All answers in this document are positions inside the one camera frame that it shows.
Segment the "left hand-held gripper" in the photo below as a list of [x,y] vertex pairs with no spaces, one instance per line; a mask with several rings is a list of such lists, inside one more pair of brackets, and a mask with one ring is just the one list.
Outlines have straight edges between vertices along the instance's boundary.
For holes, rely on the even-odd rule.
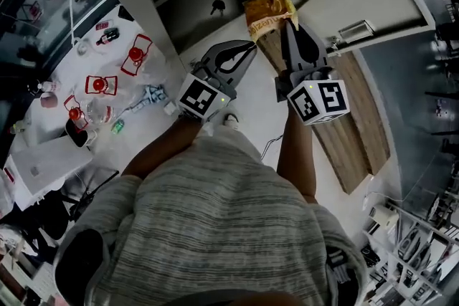
[[176,99],[183,113],[202,122],[237,96],[235,87],[257,54],[252,41],[231,40],[212,46],[184,80]]

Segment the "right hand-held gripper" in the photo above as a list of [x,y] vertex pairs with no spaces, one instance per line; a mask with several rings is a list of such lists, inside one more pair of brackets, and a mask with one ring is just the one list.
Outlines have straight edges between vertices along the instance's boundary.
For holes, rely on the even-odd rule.
[[304,125],[326,123],[350,112],[344,81],[334,68],[324,67],[326,48],[310,27],[296,29],[286,19],[281,47],[289,75],[275,78],[278,102],[288,101]]

